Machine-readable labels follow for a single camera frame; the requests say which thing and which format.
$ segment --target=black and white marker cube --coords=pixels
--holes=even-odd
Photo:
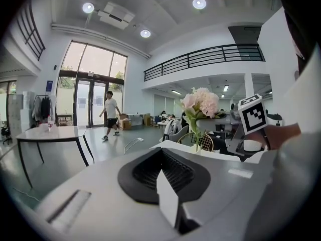
[[[267,116],[262,98],[256,94],[239,101],[244,134],[250,134],[267,126]]]

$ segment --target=ceiling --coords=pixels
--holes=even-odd
[[[268,74],[253,74],[254,93],[263,95],[263,98],[270,98],[272,95],[268,94],[271,90],[271,80]],[[229,85],[226,92],[223,92],[224,86]],[[173,95],[172,90],[178,91],[184,97],[186,94],[192,92],[192,88],[207,87],[211,92],[214,92],[220,99],[244,99],[246,98],[244,75],[243,74],[225,74],[215,75],[213,77],[194,78],[189,80],[182,80],[171,84],[161,85],[156,90],[167,92]]]
[[[3,46],[0,45],[0,78],[30,75]]]
[[[166,33],[192,31],[206,25],[255,21],[263,23],[269,19],[281,4],[279,0],[206,0],[207,6],[197,10],[192,6],[193,0],[55,0],[53,3],[53,22],[56,24],[85,27],[88,14],[82,11],[84,3],[90,2],[95,10],[103,10],[108,2],[125,7],[135,14],[129,26],[118,29],[101,22],[97,13],[90,16],[88,29],[108,34],[123,42],[138,47],[146,47],[157,39],[164,39]],[[151,31],[151,37],[144,39],[140,36],[143,29]]]

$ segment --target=table leg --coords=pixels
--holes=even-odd
[[[85,163],[86,167],[88,167],[89,164],[88,164],[87,159],[86,159],[86,157],[84,155],[84,152],[82,151],[82,148],[81,148],[81,145],[80,145],[80,142],[79,142],[79,138],[76,138],[76,143],[77,143],[80,155],[81,155],[82,159],[84,160],[84,163]]]
[[[41,154],[41,151],[40,151],[40,147],[39,147],[39,143],[38,143],[38,142],[37,142],[37,147],[38,147],[38,151],[39,151],[39,154],[40,154],[42,163],[45,163],[45,162],[44,162],[44,158],[42,157],[42,154]]]
[[[31,184],[31,181],[30,181],[30,178],[29,178],[29,175],[28,175],[28,172],[26,170],[24,159],[22,157],[22,152],[21,152],[21,146],[20,146],[20,140],[19,139],[18,139],[18,151],[19,151],[20,161],[21,161],[22,168],[24,170],[25,176],[26,176],[26,178],[27,178],[27,180],[29,182],[29,185],[31,186],[31,188],[33,188],[32,184]]]
[[[95,162],[95,159],[94,159],[94,157],[92,156],[92,153],[91,153],[91,151],[90,151],[90,148],[89,148],[89,145],[88,145],[88,143],[87,143],[87,140],[86,140],[85,135],[84,135],[84,141],[85,141],[86,147],[87,147],[87,149],[88,149],[88,151],[89,151],[89,153],[90,153],[90,155],[91,155],[91,158],[92,158],[93,162]]]

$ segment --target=fluorescent light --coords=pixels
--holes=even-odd
[[[92,3],[85,3],[82,6],[82,10],[87,14],[92,13],[94,11],[94,5]]]
[[[149,30],[142,30],[140,35],[143,37],[143,38],[149,38],[150,37],[150,31]]]
[[[175,93],[175,94],[181,94],[181,93],[179,93],[179,92],[177,92],[175,90],[172,90],[172,92]]]
[[[199,10],[204,9],[206,6],[206,1],[205,0],[194,0],[193,6]]]

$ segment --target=tree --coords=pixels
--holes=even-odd
[[[124,73],[122,73],[121,71],[118,71],[117,74],[116,74],[116,78],[124,79]],[[121,88],[122,88],[122,85],[112,83],[110,85],[110,89],[109,90],[110,91],[115,91],[115,92],[121,92]]]
[[[63,65],[61,67],[62,70],[74,70],[72,66]],[[60,77],[59,78],[59,88],[65,88],[65,89],[73,89],[75,87],[75,78],[69,78],[69,77]]]

